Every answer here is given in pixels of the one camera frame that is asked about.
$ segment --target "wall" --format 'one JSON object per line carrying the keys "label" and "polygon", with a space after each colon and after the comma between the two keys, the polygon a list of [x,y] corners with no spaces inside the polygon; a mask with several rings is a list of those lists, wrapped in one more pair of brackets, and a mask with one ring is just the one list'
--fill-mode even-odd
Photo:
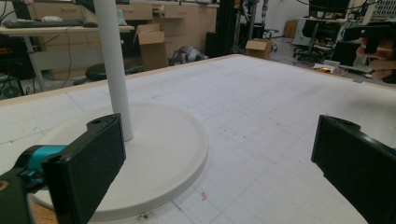
{"label": "wall", "polygon": [[[262,21],[262,4],[263,0],[260,0],[257,6],[256,22]],[[269,0],[265,27],[279,30],[279,33],[273,34],[273,36],[282,36],[286,21],[306,15],[308,15],[308,6],[296,0]]]}

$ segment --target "floor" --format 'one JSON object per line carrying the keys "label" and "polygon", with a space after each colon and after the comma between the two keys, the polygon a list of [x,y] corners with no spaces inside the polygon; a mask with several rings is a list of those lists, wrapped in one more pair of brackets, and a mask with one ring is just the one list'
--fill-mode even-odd
{"label": "floor", "polygon": [[[298,62],[295,58],[293,58],[294,46],[291,44],[291,40],[292,39],[283,38],[283,37],[273,38],[274,43],[276,43],[277,45],[277,51],[271,52],[270,60],[274,62],[286,63],[293,66],[299,66],[302,68],[309,69],[310,68],[309,65],[307,65],[306,63]],[[54,80],[53,78],[51,78],[51,75],[44,75],[44,77],[45,77],[46,86],[50,91],[73,86],[73,83],[75,81],[84,78],[84,77],[71,77],[67,80]],[[356,82],[370,82],[377,85],[396,88],[396,85],[387,84],[380,80],[372,80],[370,78],[363,77],[362,75],[347,73],[345,77],[351,78]],[[8,83],[2,85],[3,86],[0,87],[1,88],[0,100],[11,98],[13,97],[14,94],[20,95],[19,94],[20,91],[18,90],[18,85],[15,81],[11,82],[12,87],[10,87]],[[21,85],[24,94],[34,94],[39,92],[39,90],[37,89],[38,83],[36,80],[35,81],[33,79],[23,80],[21,82]]]}

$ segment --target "stool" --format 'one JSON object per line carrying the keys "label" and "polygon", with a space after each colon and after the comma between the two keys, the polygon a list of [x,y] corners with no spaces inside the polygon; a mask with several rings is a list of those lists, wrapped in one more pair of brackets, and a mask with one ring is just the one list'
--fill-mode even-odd
{"label": "stool", "polygon": [[[125,76],[139,72],[139,67],[133,63],[124,63]],[[85,78],[73,82],[73,85],[80,85],[87,81],[100,81],[107,79],[106,69],[104,63],[90,66],[85,71]]]}

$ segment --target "white table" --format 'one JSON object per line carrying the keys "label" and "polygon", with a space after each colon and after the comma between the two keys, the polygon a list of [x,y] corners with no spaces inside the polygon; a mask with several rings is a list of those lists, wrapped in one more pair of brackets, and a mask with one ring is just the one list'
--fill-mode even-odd
{"label": "white table", "polygon": [[[198,180],[147,220],[108,223],[365,223],[310,160],[318,116],[355,122],[395,147],[395,90],[246,56],[127,78],[131,103],[171,105],[200,120],[210,151]],[[0,174],[60,122],[110,106],[105,83],[1,101]]]}
{"label": "white table", "polygon": [[[133,26],[120,26],[120,32],[124,33],[130,32],[133,29]],[[85,65],[90,63],[102,63],[102,50],[100,48],[95,48],[73,49],[70,51],[65,50],[36,52],[33,49],[33,45],[29,37],[42,35],[77,35],[97,33],[98,31],[98,28],[84,28],[82,26],[19,29],[8,29],[6,27],[0,26],[0,35],[23,37],[41,91],[46,90],[43,75],[41,74],[42,70],[65,68],[69,66],[70,62],[72,62],[72,66]]]}

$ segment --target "round white base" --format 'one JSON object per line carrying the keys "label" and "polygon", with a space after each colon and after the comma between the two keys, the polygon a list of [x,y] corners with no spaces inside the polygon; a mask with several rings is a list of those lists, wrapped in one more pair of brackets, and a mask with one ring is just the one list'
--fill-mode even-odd
{"label": "round white base", "polygon": [[[109,108],[64,122],[37,144],[68,145],[87,130],[87,122],[111,113]],[[208,138],[192,115],[154,104],[131,105],[131,114],[134,139],[125,143],[126,161],[92,221],[131,217],[167,203],[204,169]],[[40,190],[33,197],[52,207],[47,191]]]}

